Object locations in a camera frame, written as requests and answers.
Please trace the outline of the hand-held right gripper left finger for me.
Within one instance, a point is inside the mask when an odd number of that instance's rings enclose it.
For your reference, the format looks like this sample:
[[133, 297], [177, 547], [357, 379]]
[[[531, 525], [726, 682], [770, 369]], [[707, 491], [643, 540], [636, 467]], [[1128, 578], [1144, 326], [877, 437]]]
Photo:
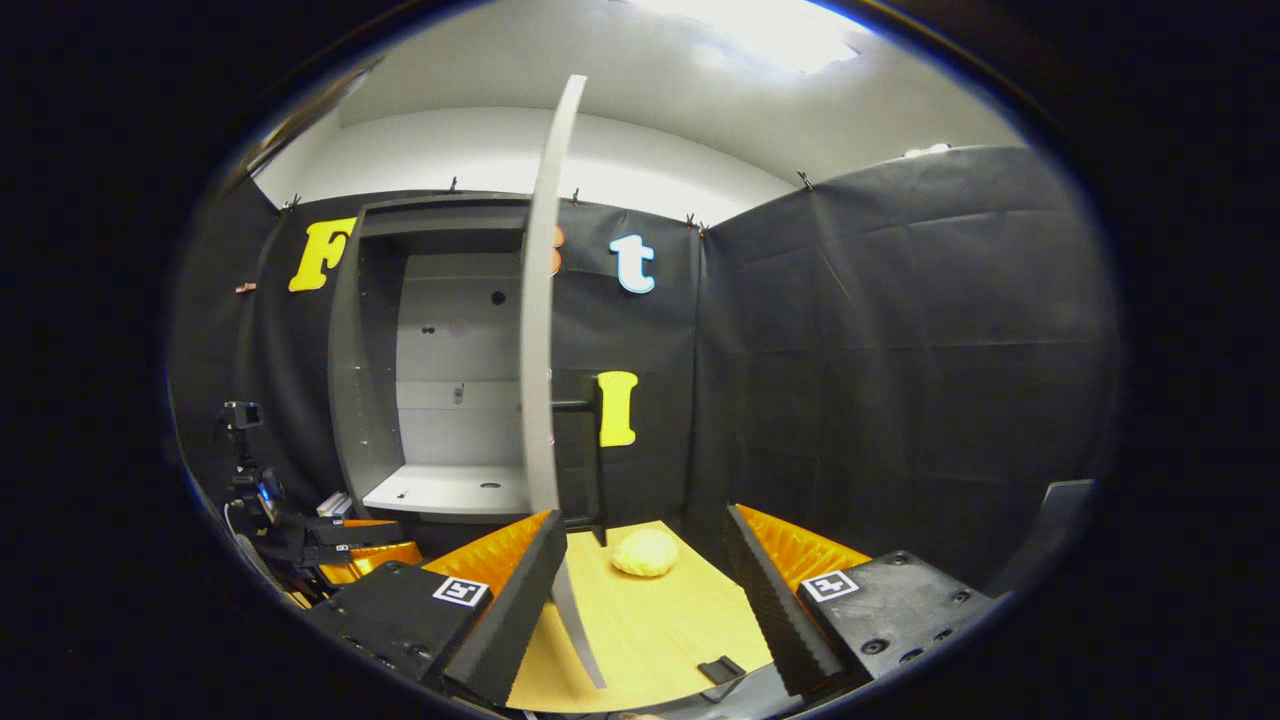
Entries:
[[383, 565], [305, 615], [426, 691], [507, 708], [566, 550], [559, 511], [536, 512], [430, 562]]

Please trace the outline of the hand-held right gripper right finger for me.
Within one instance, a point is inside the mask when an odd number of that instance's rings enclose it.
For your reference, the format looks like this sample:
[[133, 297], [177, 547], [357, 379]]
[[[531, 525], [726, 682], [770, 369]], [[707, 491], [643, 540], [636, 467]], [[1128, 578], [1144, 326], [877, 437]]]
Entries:
[[833, 698], [956, 644], [996, 602], [916, 556], [870, 557], [731, 503], [723, 546], [783, 688]]

